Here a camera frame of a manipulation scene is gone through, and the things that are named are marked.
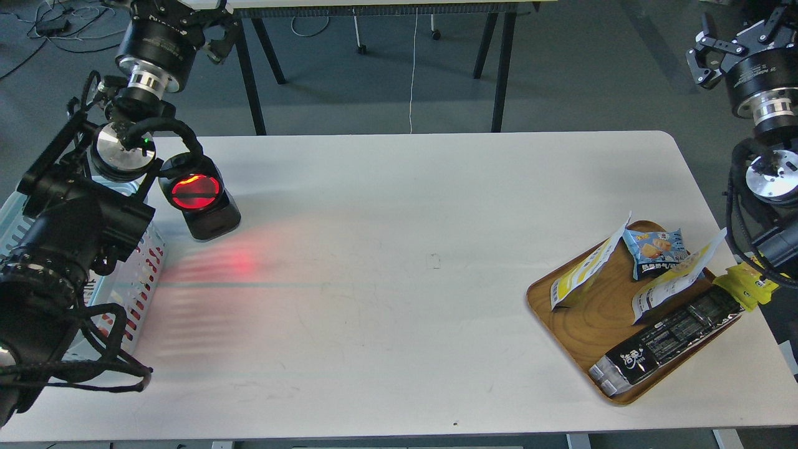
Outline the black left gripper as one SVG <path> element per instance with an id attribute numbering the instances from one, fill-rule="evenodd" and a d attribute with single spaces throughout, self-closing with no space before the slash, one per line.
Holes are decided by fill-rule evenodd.
<path id="1" fill-rule="evenodd" d="M 195 9 L 183 1 L 125 1 L 131 23 L 117 52 L 128 86 L 151 94 L 179 93 L 199 51 L 222 64 L 242 34 L 226 1 Z"/>

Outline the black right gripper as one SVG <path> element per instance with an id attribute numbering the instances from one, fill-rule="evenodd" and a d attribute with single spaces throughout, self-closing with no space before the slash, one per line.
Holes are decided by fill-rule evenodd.
<path id="1" fill-rule="evenodd" d="M 764 25 L 736 34 L 736 43 L 716 36 L 710 14 L 701 15 L 701 31 L 686 53 L 697 86 L 713 89 L 726 74 L 732 114 L 739 118 L 775 119 L 795 115 L 796 1 L 758 1 Z"/>

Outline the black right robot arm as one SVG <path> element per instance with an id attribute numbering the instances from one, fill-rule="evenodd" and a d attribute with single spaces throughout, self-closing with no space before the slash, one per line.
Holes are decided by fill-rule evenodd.
<path id="1" fill-rule="evenodd" d="M 724 82 L 733 116 L 753 121 L 731 156 L 729 247 L 762 278 L 796 288 L 796 2 L 728 41 L 704 15 L 686 63 L 697 86 Z"/>

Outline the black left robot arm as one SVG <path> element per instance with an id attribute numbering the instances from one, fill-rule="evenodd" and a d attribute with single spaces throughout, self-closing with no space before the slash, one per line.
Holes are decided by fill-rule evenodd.
<path id="1" fill-rule="evenodd" d="M 154 183 L 192 238 L 211 241 L 241 213 L 195 132 L 165 93 L 187 85 L 199 51 L 222 63 L 242 32 L 225 1 L 122 1 L 130 23 L 116 56 L 122 76 L 92 71 L 68 119 L 18 183 L 32 226 L 2 256 L 2 424 L 46 387 L 97 390 L 105 372 L 138 379 L 99 387 L 140 392 L 152 370 L 123 350 L 127 309 L 86 305 L 91 273 L 112 274 L 145 235 Z"/>

